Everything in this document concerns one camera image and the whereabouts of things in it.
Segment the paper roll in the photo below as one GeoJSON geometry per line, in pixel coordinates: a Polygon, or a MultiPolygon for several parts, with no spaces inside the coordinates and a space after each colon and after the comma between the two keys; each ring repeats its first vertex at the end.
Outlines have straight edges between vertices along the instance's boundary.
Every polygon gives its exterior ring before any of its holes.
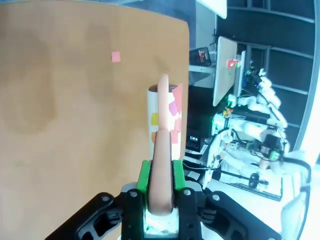
{"type": "MultiPolygon", "coordinates": [[[[182,84],[170,85],[168,94],[168,130],[171,132],[171,159],[178,160],[181,150],[182,124],[182,84]]],[[[153,85],[147,90],[148,132],[150,159],[154,155],[156,132],[159,130],[158,87],[153,85]]]]}

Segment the wooden table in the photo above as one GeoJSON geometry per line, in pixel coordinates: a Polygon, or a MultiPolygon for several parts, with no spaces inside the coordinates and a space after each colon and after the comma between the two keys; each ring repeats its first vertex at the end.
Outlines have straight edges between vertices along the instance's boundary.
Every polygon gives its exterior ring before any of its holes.
{"type": "Polygon", "coordinates": [[[95,194],[138,179],[147,88],[162,73],[184,83],[183,157],[188,34],[183,21],[121,6],[0,5],[0,239],[43,239],[95,194]]]}

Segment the sticky note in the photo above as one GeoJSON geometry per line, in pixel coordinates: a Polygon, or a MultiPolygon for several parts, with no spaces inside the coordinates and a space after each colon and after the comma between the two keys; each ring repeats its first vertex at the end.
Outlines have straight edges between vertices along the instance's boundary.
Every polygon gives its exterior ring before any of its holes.
{"type": "Polygon", "coordinates": [[[151,125],[158,126],[159,125],[159,116],[157,112],[152,113],[151,115],[151,125]]]}
{"type": "Polygon", "coordinates": [[[175,101],[169,104],[169,110],[172,116],[175,116],[178,113],[178,108],[175,101]]]}
{"type": "Polygon", "coordinates": [[[178,131],[178,133],[181,133],[181,117],[175,120],[174,122],[174,129],[178,131]]]}
{"type": "Polygon", "coordinates": [[[113,63],[120,63],[121,62],[120,52],[113,51],[111,54],[111,60],[113,63]]]}
{"type": "Polygon", "coordinates": [[[155,143],[155,141],[156,141],[156,132],[152,132],[151,133],[151,140],[152,140],[153,143],[155,143]]]}
{"type": "Polygon", "coordinates": [[[182,83],[172,90],[175,104],[176,104],[176,107],[178,108],[179,114],[181,113],[181,110],[182,110],[182,90],[183,90],[182,83]]]}
{"type": "Polygon", "coordinates": [[[171,144],[177,144],[178,143],[178,131],[175,129],[172,129],[170,132],[171,132],[171,144]]]}

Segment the orange sticky note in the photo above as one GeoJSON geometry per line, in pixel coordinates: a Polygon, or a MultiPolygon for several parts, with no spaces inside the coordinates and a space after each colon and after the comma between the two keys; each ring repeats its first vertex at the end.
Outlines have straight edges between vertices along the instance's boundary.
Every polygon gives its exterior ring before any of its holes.
{"type": "Polygon", "coordinates": [[[178,143],[178,131],[173,129],[170,131],[171,133],[171,144],[177,144],[178,143]]]}
{"type": "Polygon", "coordinates": [[[174,122],[174,129],[181,133],[181,117],[175,120],[174,122]]]}
{"type": "Polygon", "coordinates": [[[151,125],[158,126],[159,125],[159,116],[157,112],[152,113],[151,115],[151,125]]]}
{"type": "Polygon", "coordinates": [[[155,141],[156,141],[156,132],[152,132],[151,133],[151,140],[152,140],[153,143],[155,143],[155,141]]]}
{"type": "Polygon", "coordinates": [[[172,90],[175,104],[176,104],[176,107],[178,108],[179,114],[181,113],[181,110],[182,110],[182,90],[183,90],[182,83],[180,83],[175,89],[172,90]]]}
{"type": "Polygon", "coordinates": [[[111,60],[113,63],[120,63],[121,62],[120,52],[113,51],[111,54],[111,60]]]}

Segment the metal bolt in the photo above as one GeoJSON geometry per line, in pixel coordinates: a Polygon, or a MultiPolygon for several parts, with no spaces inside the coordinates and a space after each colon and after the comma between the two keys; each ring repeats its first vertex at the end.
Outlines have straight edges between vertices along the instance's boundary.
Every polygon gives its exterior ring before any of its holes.
{"type": "Polygon", "coordinates": [[[220,201],[220,197],[217,194],[212,195],[213,200],[220,201]]]}
{"type": "Polygon", "coordinates": [[[109,197],[108,197],[108,196],[103,196],[103,197],[102,197],[102,201],[107,202],[108,200],[109,200],[109,197]]]}
{"type": "Polygon", "coordinates": [[[133,198],[135,198],[136,196],[138,196],[138,193],[135,192],[135,191],[132,191],[132,192],[130,193],[130,196],[133,197],[133,198]]]}
{"type": "Polygon", "coordinates": [[[191,195],[191,191],[189,189],[186,189],[183,191],[184,195],[190,196],[191,195]]]}

